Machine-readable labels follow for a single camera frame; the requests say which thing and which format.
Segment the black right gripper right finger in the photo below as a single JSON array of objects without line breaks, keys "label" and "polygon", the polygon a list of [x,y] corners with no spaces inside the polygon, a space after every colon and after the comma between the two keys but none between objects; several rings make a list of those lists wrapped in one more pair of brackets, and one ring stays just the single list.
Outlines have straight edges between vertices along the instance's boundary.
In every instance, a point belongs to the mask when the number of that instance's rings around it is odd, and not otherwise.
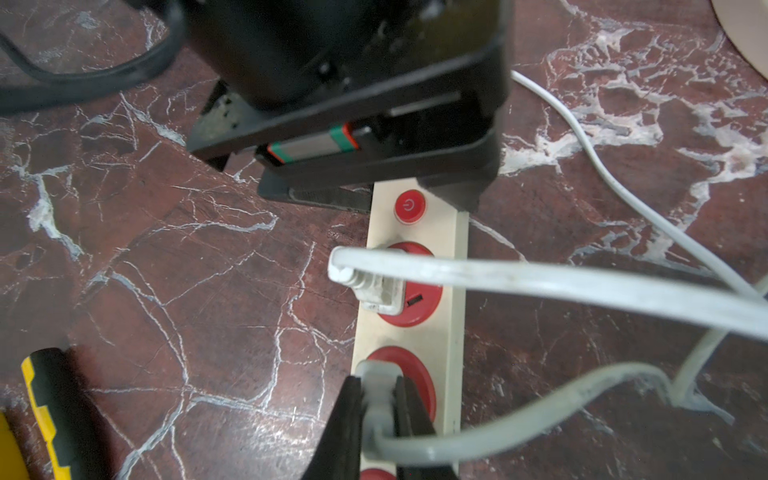
[{"label": "black right gripper right finger", "polygon": [[[398,439],[434,435],[435,430],[415,383],[399,377],[395,387],[395,432]],[[448,465],[437,467],[404,467],[397,465],[399,480],[458,480]]]}]

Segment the beige round desk fan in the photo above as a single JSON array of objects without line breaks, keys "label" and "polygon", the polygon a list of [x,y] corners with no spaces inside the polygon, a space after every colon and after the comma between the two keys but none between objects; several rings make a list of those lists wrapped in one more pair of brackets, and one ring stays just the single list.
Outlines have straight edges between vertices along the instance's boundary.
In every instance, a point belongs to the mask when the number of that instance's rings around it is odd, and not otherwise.
[{"label": "beige round desk fan", "polygon": [[767,78],[767,0],[712,0],[711,4],[736,49]]}]

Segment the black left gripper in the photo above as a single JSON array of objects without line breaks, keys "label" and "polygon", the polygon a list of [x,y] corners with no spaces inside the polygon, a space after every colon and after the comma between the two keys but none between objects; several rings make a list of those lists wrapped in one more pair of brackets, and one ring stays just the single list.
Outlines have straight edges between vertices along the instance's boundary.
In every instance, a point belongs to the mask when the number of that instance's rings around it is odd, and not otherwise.
[{"label": "black left gripper", "polygon": [[218,82],[188,151],[249,151],[265,199],[368,212],[365,184],[413,178],[460,211],[500,168],[509,1],[189,1]]}]

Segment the beige power strip red sockets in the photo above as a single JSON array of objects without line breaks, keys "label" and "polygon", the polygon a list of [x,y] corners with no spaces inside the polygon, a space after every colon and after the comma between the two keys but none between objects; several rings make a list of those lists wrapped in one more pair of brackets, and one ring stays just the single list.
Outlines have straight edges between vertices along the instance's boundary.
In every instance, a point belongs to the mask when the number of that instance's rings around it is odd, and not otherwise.
[{"label": "beige power strip red sockets", "polygon": [[[367,248],[464,259],[468,215],[414,179],[373,187]],[[397,364],[417,386],[437,434],[459,431],[466,293],[462,289],[346,273],[360,302],[352,363]]]}]

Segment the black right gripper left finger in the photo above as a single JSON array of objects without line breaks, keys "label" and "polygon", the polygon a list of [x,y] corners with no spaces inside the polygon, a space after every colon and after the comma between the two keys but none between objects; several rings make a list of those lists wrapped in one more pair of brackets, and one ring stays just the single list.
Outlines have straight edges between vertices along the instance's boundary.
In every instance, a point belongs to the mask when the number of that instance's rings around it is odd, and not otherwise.
[{"label": "black right gripper left finger", "polygon": [[302,480],[358,480],[363,422],[361,379],[348,376]]}]

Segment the yellow black pliers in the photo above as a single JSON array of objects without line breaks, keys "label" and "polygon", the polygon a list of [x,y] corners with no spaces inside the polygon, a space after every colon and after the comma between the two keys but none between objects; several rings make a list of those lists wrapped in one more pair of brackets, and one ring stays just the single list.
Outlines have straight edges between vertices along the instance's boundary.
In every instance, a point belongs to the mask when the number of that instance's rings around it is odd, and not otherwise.
[{"label": "yellow black pliers", "polygon": [[65,352],[34,351],[20,368],[53,477],[109,479],[109,455],[99,421]]}]

